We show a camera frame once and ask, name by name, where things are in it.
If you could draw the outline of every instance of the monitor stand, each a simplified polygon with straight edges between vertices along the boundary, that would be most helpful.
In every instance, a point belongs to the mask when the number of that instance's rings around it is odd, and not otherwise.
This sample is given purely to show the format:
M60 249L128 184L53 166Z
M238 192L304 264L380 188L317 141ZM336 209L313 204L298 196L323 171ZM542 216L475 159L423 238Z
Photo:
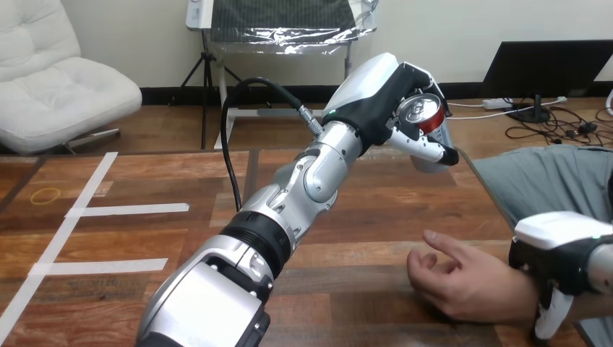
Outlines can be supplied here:
M512 108L508 108L506 111L521 110L522 108L527 108L530 106L532 105L527 103L515 104ZM551 119L551 113L549 110L543 108L541 105L540 94L536 94L534 97L534 108L525 111L507 113L507 116L524 123L544 123Z

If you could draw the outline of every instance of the white wall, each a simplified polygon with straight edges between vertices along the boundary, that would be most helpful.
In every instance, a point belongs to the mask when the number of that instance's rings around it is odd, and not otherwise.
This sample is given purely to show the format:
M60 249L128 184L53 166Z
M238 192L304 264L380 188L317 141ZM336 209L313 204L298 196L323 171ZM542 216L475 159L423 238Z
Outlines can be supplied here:
M200 36L184 24L187 0L62 3L83 56L118 69L140 87L180 85L200 57ZM438 82L479 82L503 40L613 38L613 1L381 0L377 21L377 32L354 45L356 64L389 51L428 69ZM337 85L343 81L343 59L343 52L235 54L226 57L226 64L244 78ZM613 80L613 59L597 80ZM198 71L190 85L201 84Z

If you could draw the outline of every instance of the gray sleeve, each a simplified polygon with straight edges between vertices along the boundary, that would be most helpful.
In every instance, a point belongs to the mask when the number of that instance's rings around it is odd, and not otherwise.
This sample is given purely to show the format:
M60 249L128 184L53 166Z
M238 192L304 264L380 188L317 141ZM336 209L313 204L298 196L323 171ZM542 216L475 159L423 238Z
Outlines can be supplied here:
M474 165L512 225L551 211L575 211L611 223L607 184L613 151L553 145L514 150ZM595 347L613 346L613 317L580 322Z

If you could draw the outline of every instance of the robotic arm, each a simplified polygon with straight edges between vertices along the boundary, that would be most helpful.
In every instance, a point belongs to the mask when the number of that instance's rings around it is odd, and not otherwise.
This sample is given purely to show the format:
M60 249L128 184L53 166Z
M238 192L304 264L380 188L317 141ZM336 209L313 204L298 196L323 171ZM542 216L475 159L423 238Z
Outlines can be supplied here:
M541 288L531 337L546 344L576 296L613 294L613 226L574 212L533 215L515 227L509 265Z
M395 116L404 98L426 89L444 100L427 72L383 54L341 85L322 127L300 108L316 135L313 142L158 289L137 345L258 346L270 324L264 307L275 279L315 218L334 205L359 156L390 141L433 163L458 162L454 149Z

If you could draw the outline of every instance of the human thumb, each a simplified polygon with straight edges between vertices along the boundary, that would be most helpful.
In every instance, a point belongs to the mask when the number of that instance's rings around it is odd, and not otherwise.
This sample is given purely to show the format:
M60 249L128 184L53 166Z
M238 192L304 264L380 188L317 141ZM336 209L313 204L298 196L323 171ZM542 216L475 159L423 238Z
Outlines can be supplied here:
M470 247L451 236L426 230L424 232L424 241L428 246L445 253L460 263L465 262L470 257Z

